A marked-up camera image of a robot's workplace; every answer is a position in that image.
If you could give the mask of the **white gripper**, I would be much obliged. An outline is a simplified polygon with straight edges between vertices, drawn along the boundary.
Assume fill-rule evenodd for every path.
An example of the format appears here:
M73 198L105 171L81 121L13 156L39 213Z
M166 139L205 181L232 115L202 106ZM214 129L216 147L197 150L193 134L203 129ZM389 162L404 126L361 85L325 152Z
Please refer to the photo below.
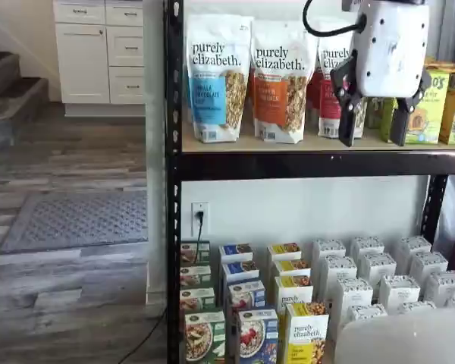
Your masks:
M353 34L350 55L331 70L331 85L340 105L338 138L353 145L356 109L363 96L398 98L390 140L404 146L411 114L430 87L424 60L428 45L429 5L425 1L363 1L366 19Z

